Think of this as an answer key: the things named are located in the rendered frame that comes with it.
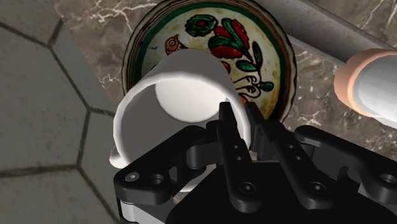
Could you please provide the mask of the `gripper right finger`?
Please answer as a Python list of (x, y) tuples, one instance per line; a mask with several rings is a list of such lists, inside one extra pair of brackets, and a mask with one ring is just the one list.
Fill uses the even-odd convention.
[(244, 105), (260, 160), (276, 158), (298, 201), (307, 209), (348, 203), (363, 187), (377, 202), (397, 205), (397, 162), (310, 125), (291, 132)]

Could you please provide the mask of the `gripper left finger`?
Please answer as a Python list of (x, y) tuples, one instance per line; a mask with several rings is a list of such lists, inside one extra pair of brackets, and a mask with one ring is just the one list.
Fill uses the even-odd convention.
[(205, 128), (190, 125), (118, 171), (113, 179), (117, 199), (157, 206), (167, 202), (205, 167), (218, 164), (226, 177), (228, 202), (242, 213), (261, 207), (259, 185), (243, 175), (252, 165), (228, 102), (219, 105), (219, 119)]

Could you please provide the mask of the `white mug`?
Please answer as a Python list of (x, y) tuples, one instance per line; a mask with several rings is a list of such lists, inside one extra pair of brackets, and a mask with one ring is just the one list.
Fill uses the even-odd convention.
[(119, 103), (113, 120), (115, 147), (109, 161), (123, 169), (185, 126), (205, 126), (229, 102), (240, 137), (251, 127), (224, 65), (202, 50), (180, 50), (160, 61)]

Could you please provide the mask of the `peach and white cylinder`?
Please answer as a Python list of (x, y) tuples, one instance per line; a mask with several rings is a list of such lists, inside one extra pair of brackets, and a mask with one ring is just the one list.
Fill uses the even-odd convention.
[(335, 94), (363, 116), (397, 129), (397, 50), (372, 48), (337, 69)]

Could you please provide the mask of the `floral painted plate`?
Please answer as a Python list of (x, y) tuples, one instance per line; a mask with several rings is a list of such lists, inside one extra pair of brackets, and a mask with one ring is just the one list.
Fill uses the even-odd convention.
[(163, 0), (132, 33), (121, 71), (128, 92), (169, 54), (193, 48), (224, 65), (242, 102), (283, 122), (296, 93), (293, 47), (277, 20), (254, 0)]

